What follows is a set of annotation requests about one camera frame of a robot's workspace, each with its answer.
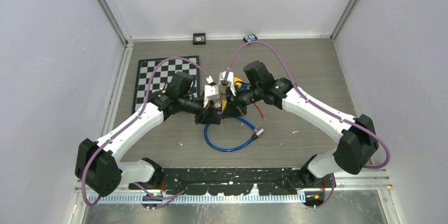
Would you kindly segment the blue cable lock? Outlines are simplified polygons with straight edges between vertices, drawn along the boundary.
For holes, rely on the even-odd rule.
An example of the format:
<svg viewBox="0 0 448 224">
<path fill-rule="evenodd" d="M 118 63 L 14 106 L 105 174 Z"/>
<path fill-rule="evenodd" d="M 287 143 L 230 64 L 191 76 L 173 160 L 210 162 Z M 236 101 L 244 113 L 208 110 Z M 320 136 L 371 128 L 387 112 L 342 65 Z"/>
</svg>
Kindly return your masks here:
<svg viewBox="0 0 448 224">
<path fill-rule="evenodd" d="M 265 129 L 256 126 L 243 117 L 223 121 L 221 126 L 207 124 L 203 130 L 206 144 L 219 152 L 243 150 L 261 138 Z"/>
</svg>

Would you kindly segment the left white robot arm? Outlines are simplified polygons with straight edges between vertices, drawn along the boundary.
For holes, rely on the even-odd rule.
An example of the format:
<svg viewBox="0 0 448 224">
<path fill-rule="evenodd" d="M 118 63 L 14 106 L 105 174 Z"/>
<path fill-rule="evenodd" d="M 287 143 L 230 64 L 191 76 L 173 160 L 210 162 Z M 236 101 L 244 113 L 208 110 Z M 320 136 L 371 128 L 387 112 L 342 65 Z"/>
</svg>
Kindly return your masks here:
<svg viewBox="0 0 448 224">
<path fill-rule="evenodd" d="M 149 189 L 161 185 L 161 167 L 143 158 L 122 162 L 124 154 L 151 129 L 170 116 L 183 111 L 194 115 L 196 124 L 217 124 L 221 119 L 212 101 L 220 97 L 219 86 L 207 77 L 204 94 L 195 99 L 189 91 L 194 77 L 177 72 L 161 90 L 149 94 L 143 105 L 108 134 L 92 141 L 83 140 L 78 147 L 75 175 L 83 188 L 90 187 L 100 197 L 110 195 L 122 184 L 142 182 Z"/>
</svg>

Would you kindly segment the blue yellow toy car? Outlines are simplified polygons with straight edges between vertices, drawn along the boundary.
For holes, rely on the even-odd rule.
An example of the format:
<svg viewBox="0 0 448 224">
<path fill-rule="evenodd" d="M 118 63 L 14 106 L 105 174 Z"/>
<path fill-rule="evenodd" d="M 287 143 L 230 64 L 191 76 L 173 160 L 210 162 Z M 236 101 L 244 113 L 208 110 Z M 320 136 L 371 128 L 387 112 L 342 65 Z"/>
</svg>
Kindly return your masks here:
<svg viewBox="0 0 448 224">
<path fill-rule="evenodd" d="M 250 86 L 250 83 L 243 82 L 243 80 L 240 78 L 234 77 L 234 80 L 235 80 L 235 88 L 237 91 L 247 90 L 248 87 Z"/>
</svg>

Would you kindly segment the red cable padlock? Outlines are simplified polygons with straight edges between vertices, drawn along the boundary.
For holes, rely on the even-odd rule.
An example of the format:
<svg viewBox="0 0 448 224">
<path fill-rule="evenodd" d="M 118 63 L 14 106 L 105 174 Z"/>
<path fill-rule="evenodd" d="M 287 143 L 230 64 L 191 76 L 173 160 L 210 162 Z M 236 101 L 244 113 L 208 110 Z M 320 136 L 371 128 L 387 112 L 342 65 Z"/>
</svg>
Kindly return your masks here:
<svg viewBox="0 0 448 224">
<path fill-rule="evenodd" d="M 262 120 L 265 121 L 266 119 L 265 119 L 265 116 L 264 116 L 263 111 L 261 110 L 260 106 L 258 104 L 256 104 L 256 103 L 254 104 L 254 106 L 258 110 Z"/>
</svg>

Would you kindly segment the small black square box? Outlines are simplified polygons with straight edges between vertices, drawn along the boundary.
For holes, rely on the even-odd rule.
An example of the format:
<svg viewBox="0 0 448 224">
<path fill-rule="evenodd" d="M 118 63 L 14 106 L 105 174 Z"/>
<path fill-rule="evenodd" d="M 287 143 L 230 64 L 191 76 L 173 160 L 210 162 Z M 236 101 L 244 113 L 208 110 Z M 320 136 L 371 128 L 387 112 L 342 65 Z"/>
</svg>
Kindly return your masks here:
<svg viewBox="0 0 448 224">
<path fill-rule="evenodd" d="M 205 33 L 193 33 L 193 45 L 205 45 L 206 44 L 206 34 Z"/>
</svg>

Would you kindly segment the small blue toy car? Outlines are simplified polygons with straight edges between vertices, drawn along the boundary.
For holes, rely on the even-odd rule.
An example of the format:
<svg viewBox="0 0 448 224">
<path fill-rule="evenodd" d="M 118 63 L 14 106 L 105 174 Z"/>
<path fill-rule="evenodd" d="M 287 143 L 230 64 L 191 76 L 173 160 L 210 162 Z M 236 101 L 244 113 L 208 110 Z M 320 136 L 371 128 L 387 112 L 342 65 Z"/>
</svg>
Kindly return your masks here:
<svg viewBox="0 0 448 224">
<path fill-rule="evenodd" d="M 250 33 L 245 35 L 242 40 L 247 43 L 247 42 L 252 42 L 252 41 L 257 41 L 258 40 L 258 36 L 256 34 Z"/>
</svg>

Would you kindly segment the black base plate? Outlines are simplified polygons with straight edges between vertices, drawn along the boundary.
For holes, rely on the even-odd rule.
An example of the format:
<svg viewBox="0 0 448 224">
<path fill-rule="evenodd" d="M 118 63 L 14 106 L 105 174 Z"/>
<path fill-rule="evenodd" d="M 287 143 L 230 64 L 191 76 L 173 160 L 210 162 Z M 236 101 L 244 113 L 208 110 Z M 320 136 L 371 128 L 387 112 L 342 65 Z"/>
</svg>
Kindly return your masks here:
<svg viewBox="0 0 448 224">
<path fill-rule="evenodd" d="M 252 168 L 164 168 L 158 169 L 148 182 L 129 184 L 130 189 L 156 190 L 175 195 L 213 196 L 248 195 L 257 189 L 259 195 L 293 195 L 299 190 L 322 192 L 332 187 L 329 175 L 322 179 L 306 178 L 291 167 Z"/>
</svg>

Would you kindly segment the yellow black padlock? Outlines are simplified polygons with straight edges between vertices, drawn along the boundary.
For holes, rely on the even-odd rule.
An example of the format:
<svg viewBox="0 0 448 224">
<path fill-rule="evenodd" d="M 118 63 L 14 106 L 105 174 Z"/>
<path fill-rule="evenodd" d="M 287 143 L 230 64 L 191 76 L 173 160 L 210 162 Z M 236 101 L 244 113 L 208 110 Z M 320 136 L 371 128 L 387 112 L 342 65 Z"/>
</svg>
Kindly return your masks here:
<svg viewBox="0 0 448 224">
<path fill-rule="evenodd" d="M 225 100 L 217 102 L 214 106 L 217 108 L 218 111 L 224 111 L 226 107 L 227 102 Z"/>
</svg>

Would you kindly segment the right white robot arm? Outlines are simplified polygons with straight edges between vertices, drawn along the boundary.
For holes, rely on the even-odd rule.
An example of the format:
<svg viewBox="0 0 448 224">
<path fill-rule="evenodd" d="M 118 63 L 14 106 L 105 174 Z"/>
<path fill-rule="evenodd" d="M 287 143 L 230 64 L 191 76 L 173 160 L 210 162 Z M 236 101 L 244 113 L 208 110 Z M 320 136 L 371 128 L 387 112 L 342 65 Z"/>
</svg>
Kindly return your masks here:
<svg viewBox="0 0 448 224">
<path fill-rule="evenodd" d="M 353 117 L 342 113 L 305 93 L 287 78 L 275 79 L 266 66 L 256 60 L 244 67 L 249 80 L 245 90 L 236 90 L 232 72 L 221 72 L 219 84 L 226 86 L 227 104 L 222 118 L 247 113 L 247 106 L 258 101 L 297 115 L 330 136 L 337 147 L 324 154 L 313 155 L 296 173 L 302 186 L 315 187 L 323 177 L 338 171 L 356 175 L 366 166 L 379 148 L 373 137 L 373 121 L 366 115 Z"/>
</svg>

